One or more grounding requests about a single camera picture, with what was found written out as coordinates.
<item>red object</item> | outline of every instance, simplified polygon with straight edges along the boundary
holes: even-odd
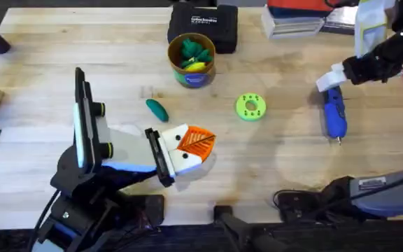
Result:
[[[331,4],[336,4],[338,0],[329,0]],[[332,11],[324,0],[268,0],[269,7],[291,8],[309,11]]]

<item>white label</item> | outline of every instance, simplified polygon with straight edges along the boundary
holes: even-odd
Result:
[[[359,190],[372,190],[386,185],[386,177],[366,178],[358,181]]]

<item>black case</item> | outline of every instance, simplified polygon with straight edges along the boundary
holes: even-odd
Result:
[[[210,38],[217,53],[233,53],[237,45],[237,7],[219,5],[217,9],[195,8],[189,3],[175,3],[167,40],[196,32]]]

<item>blue tool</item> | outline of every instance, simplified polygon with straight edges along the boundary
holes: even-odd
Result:
[[[341,139],[346,136],[348,123],[344,113],[343,96],[340,87],[334,87],[323,92],[325,98],[325,119],[327,133],[337,139],[341,145]]]

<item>green plastic toy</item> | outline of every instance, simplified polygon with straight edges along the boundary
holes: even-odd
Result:
[[[146,100],[147,107],[150,108],[152,113],[158,117],[162,122],[167,122],[169,121],[169,115],[167,114],[166,110],[164,107],[158,102],[155,101],[154,99],[147,99]]]
[[[190,38],[183,41],[181,46],[181,55],[183,56],[183,62],[181,62],[181,68],[185,68],[195,62],[211,62],[212,56],[209,55],[209,49],[203,49],[203,46],[197,42],[192,42]]]
[[[248,102],[252,103],[255,109],[248,109],[246,107]],[[262,116],[264,116],[266,110],[267,105],[265,104],[265,100],[258,94],[246,93],[237,98],[236,113],[244,120],[259,120]]]

